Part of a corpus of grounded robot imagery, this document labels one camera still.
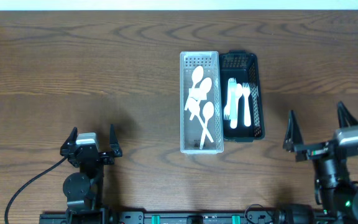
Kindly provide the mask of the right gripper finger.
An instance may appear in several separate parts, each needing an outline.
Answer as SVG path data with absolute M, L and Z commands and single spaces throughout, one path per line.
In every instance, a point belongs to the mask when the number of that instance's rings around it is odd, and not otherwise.
M 295 145 L 300 144 L 303 144 L 303 138 L 295 112 L 291 110 L 288 114 L 288 128 L 283 141 L 283 148 L 294 148 Z
M 340 128 L 358 126 L 358 120 L 353 117 L 342 101 L 337 104 L 337 116 Z

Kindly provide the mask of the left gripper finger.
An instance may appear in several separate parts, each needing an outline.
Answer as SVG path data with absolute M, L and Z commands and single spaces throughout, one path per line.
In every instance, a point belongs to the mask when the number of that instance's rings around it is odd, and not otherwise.
M 70 135 L 67 137 L 66 141 L 62 144 L 61 150 L 70 150 L 76 144 L 77 136 L 78 129 L 77 127 L 74 127 Z
M 110 125 L 109 145 L 112 151 L 119 152 L 119 142 L 117 140 L 113 124 Z

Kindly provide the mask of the white plastic fork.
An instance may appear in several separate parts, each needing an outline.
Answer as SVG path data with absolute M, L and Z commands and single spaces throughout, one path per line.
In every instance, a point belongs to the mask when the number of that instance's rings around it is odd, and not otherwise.
M 235 97 L 235 92 L 236 92 L 236 86 L 237 86 L 237 82 L 235 78 L 230 78 L 228 80 L 228 107 L 229 107 L 229 119 L 232 121 L 234 119 L 234 112 L 233 112 L 233 103 L 234 103 L 234 97 Z
M 231 91 L 227 90 L 226 105 L 224 107 L 224 120 L 230 120 Z
M 251 126 L 250 108 L 249 108 L 249 96 L 250 86 L 248 83 L 242 84 L 242 93 L 244 97 L 244 126 Z

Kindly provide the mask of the white plastic spoon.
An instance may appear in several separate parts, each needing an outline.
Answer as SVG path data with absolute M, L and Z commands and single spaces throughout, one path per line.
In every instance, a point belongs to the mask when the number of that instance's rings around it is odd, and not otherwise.
M 192 84 L 192 87 L 191 87 L 191 89 L 189 91 L 188 99 L 186 100 L 185 110 L 188 109 L 188 100 L 192 96 L 192 93 L 193 93 L 193 90 L 195 89 L 195 86 L 202 80 L 203 74 L 204 74 L 204 69 L 203 69 L 202 66 L 197 66 L 193 70 L 193 73 L 191 75 L 191 79 L 192 79 L 193 84 Z
M 233 105 L 233 112 L 234 112 L 234 119 L 230 121 L 230 127 L 231 129 L 237 128 L 237 121 L 238 121 L 238 100 L 242 96 L 242 85 L 240 83 L 237 83 L 236 86 L 236 92 L 234 97 L 234 103 Z
M 207 99 L 207 93 L 210 91 L 211 87 L 212 87 L 212 79 L 210 79 L 210 77 L 205 78 L 200 83 L 199 89 L 202 91 L 202 96 L 200 97 L 199 100 L 196 100 L 199 105 L 202 100 Z
M 206 133 L 206 136 L 209 138 L 209 140 L 211 142 L 214 142 L 213 140 L 213 137 L 212 135 L 210 134 L 207 126 L 205 125 L 204 121 L 201 119 L 201 116 L 200 116 L 200 106 L 199 104 L 197 103 L 197 101 L 194 99 L 194 98 L 189 98 L 188 99 L 188 109 L 190 110 L 190 112 L 192 114 L 194 114 L 200 121 L 200 124 L 203 128 L 203 130 L 205 131 Z

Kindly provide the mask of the white plastic spoon horizontal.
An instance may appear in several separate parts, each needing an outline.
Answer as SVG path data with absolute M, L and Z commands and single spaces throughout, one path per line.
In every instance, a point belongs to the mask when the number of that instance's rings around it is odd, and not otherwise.
M 206 127 L 208 126 L 208 121 L 213 116 L 213 114 L 214 114 L 214 105 L 212 102 L 208 101 L 203 107 L 204 124 Z M 201 141 L 200 141 L 200 149 L 202 149 L 204 146 L 206 132 L 207 132 L 207 130 L 204 130 L 202 132 Z

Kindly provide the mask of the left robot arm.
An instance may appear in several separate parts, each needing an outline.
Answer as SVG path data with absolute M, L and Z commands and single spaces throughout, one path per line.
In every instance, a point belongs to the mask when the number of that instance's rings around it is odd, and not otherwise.
M 66 223 L 117 223 L 117 217 L 102 202 L 104 166 L 113 165 L 115 158 L 122 156 L 113 125 L 110 125 L 109 146 L 109 151 L 100 152 L 96 133 L 78 134 L 76 127 L 61 146 L 60 155 L 79 169 L 63 183 Z

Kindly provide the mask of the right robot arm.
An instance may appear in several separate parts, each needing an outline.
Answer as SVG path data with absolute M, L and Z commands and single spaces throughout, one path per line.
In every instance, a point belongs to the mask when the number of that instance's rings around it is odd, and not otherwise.
M 295 112 L 289 112 L 283 148 L 297 162 L 313 163 L 314 197 L 323 209 L 289 204 L 275 211 L 274 223 L 358 223 L 358 181 L 350 179 L 347 168 L 348 158 L 358 156 L 358 120 L 343 102 L 337 104 L 337 117 L 332 139 L 305 144 Z

